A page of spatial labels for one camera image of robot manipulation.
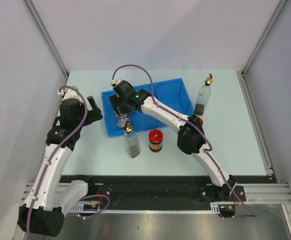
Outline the glass jar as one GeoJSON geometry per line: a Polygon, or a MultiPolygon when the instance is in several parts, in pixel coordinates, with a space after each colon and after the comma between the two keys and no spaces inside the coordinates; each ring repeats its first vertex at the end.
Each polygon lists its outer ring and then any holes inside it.
{"type": "Polygon", "coordinates": [[[121,115],[115,115],[114,114],[116,119],[117,118],[129,117],[130,120],[131,120],[131,114],[130,114],[129,110],[125,106],[121,105],[120,106],[120,111],[121,111],[121,115]]]}
{"type": "Polygon", "coordinates": [[[127,122],[131,122],[129,117],[118,117],[116,120],[116,125],[121,129],[125,127],[127,122]]]}

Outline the glass bottle brown powder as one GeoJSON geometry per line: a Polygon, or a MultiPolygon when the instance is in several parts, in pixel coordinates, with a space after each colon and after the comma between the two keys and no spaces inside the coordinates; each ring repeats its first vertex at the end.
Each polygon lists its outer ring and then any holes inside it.
{"type": "Polygon", "coordinates": [[[129,120],[125,123],[123,130],[123,139],[126,152],[131,158],[135,158],[140,154],[141,150],[138,136],[133,131],[133,126],[130,124],[129,120]]]}

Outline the red-lid jar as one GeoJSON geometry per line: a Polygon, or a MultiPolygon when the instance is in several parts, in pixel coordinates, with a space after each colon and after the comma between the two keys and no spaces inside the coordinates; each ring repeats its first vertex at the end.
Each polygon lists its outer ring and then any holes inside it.
{"type": "Polygon", "coordinates": [[[153,129],[148,134],[149,149],[152,152],[159,152],[163,147],[164,135],[159,129],[153,129]]]}
{"type": "Polygon", "coordinates": [[[203,126],[204,125],[203,119],[201,117],[199,117],[199,116],[197,116],[196,118],[199,120],[201,126],[203,126]]]}

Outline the glass bottle black base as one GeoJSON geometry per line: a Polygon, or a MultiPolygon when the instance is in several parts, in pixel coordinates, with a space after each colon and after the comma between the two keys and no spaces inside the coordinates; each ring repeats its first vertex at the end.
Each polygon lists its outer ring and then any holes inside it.
{"type": "Polygon", "coordinates": [[[213,75],[210,73],[209,76],[204,80],[204,85],[199,89],[199,93],[196,99],[194,114],[202,116],[207,107],[210,95],[211,95],[211,84],[213,83],[213,75]]]}

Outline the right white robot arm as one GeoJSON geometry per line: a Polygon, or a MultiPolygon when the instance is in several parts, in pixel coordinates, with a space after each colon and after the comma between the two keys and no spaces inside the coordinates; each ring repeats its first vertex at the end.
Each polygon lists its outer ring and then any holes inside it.
{"type": "Polygon", "coordinates": [[[136,91],[127,81],[111,80],[111,85],[119,99],[119,106],[128,111],[138,111],[149,115],[177,134],[177,147],[184,154],[194,157],[208,173],[215,185],[216,195],[222,201],[229,200],[234,195],[237,182],[224,170],[211,154],[212,145],[205,137],[201,122],[196,115],[187,116],[166,106],[154,97],[153,92],[144,89],[136,91]]]}

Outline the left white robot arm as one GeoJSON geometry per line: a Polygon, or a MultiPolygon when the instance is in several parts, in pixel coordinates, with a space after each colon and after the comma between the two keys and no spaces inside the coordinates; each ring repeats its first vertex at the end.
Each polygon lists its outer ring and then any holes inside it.
{"type": "Polygon", "coordinates": [[[56,237],[64,225],[65,217],[81,199],[92,199],[96,187],[81,176],[73,180],[61,194],[57,187],[66,162],[74,151],[84,126],[103,118],[94,98],[87,101],[91,110],[78,96],[65,97],[59,106],[60,115],[47,133],[42,165],[30,190],[19,208],[17,224],[26,233],[56,237]]]}

